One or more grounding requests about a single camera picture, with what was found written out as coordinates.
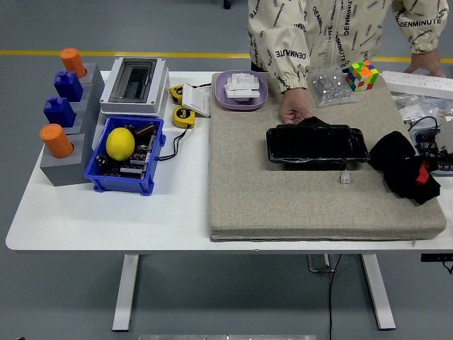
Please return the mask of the person's left hand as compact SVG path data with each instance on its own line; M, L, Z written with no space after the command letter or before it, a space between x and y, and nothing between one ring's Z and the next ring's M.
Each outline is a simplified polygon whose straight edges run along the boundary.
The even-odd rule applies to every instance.
M429 71L432 77L445 78L445 74L440 70L440 54L437 48L424 53L412 53L409 66L403 71L407 74L413 74L419 69Z

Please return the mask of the person's right hand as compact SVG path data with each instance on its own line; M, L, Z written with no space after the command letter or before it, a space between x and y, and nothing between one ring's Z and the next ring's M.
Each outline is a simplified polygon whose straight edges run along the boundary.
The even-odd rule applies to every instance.
M296 125L312 116L307 89L289 89L283 93L280 106L280 119L283 124Z

